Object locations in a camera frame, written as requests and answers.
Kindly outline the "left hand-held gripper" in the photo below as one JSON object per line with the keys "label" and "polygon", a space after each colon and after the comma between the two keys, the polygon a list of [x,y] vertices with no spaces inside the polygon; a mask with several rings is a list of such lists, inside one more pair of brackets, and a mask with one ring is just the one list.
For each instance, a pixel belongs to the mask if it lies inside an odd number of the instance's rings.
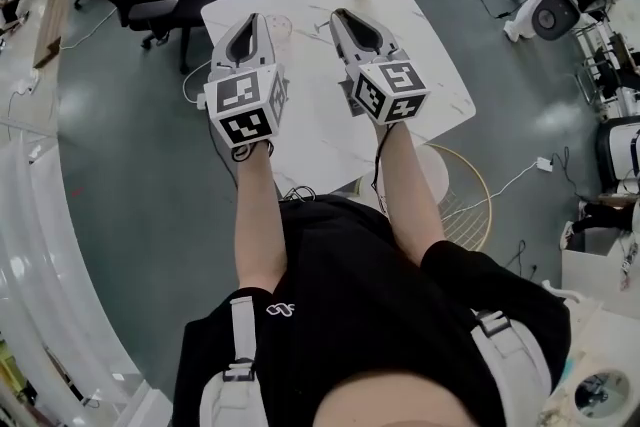
{"label": "left hand-held gripper", "polygon": [[253,13],[235,23],[214,45],[212,62],[239,68],[263,65],[204,85],[209,118],[229,148],[277,136],[287,101],[284,67],[275,62],[269,25]]}

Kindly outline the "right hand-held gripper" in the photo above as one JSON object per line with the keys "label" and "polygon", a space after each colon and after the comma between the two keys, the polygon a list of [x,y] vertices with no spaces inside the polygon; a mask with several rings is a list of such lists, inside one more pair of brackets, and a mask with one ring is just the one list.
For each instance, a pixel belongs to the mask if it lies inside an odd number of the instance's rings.
{"label": "right hand-held gripper", "polygon": [[345,65],[340,83],[352,117],[367,115],[379,126],[415,118],[432,88],[391,31],[364,13],[335,9],[329,18],[338,57]]}

